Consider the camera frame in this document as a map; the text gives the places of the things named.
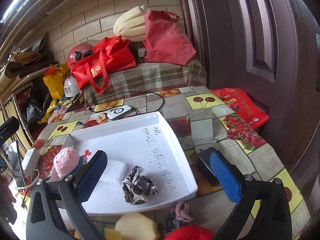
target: black plastic bag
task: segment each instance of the black plastic bag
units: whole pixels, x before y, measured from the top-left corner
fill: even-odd
[[[44,117],[50,106],[52,97],[47,93],[44,97],[39,88],[32,87],[30,97],[23,105],[23,116],[28,125],[34,124]]]

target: pink plush toy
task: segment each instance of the pink plush toy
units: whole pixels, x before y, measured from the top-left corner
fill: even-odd
[[[63,179],[66,175],[70,174],[78,163],[79,154],[71,147],[62,149],[53,159],[53,165],[60,179]]]

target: smartphone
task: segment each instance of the smartphone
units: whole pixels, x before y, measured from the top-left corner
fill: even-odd
[[[13,176],[17,182],[18,187],[27,186],[26,179],[23,174],[23,169],[21,165],[21,160],[19,156],[19,145],[17,141],[9,143],[7,154],[11,160],[11,165],[13,169]]]

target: pink helmet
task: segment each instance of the pink helmet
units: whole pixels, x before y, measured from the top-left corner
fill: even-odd
[[[71,64],[88,57],[92,54],[93,46],[89,43],[80,43],[74,46],[68,54],[67,65],[71,69]]]

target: red non-woven bag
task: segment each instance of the red non-woven bag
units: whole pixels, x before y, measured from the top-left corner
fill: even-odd
[[[135,67],[136,62],[128,49],[130,41],[122,40],[121,36],[104,38],[93,47],[93,54],[71,64],[70,74],[76,79],[83,90],[90,83],[97,93],[103,93],[108,85],[108,73]],[[94,78],[103,76],[101,88],[98,88]]]
[[[253,129],[264,125],[269,119],[269,116],[239,88],[222,88],[211,90],[211,92],[233,109]]]
[[[145,14],[146,62],[186,65],[196,54],[185,33],[175,24],[179,16],[166,11],[147,11]]]

